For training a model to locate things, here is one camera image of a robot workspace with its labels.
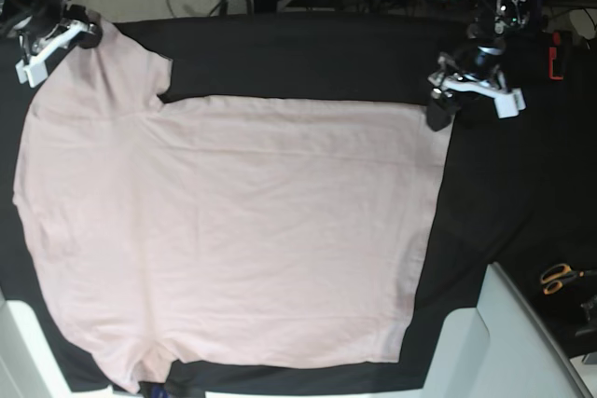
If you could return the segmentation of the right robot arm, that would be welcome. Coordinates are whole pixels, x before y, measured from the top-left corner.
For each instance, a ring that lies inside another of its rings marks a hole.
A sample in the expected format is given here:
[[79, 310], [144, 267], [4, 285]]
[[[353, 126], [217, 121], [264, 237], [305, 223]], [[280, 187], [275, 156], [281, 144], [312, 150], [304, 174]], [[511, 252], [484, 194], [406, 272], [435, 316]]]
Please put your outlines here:
[[19, 41], [18, 79], [35, 88], [48, 78], [46, 62], [56, 50], [95, 48], [103, 30], [86, 8], [71, 0], [1, 0], [1, 36]]

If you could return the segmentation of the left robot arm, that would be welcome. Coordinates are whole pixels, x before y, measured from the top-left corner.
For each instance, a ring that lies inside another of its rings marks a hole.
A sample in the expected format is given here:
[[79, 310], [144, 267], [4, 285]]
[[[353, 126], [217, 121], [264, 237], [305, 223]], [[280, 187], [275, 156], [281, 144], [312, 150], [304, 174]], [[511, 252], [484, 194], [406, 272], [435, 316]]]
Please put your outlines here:
[[437, 57], [437, 70], [428, 77], [432, 89], [426, 123], [444, 130], [456, 114], [477, 99], [490, 99], [500, 118], [517, 116], [526, 107], [522, 89], [512, 87], [502, 70], [507, 37], [525, 28], [530, 18], [526, 0], [466, 0], [473, 19], [466, 39]]

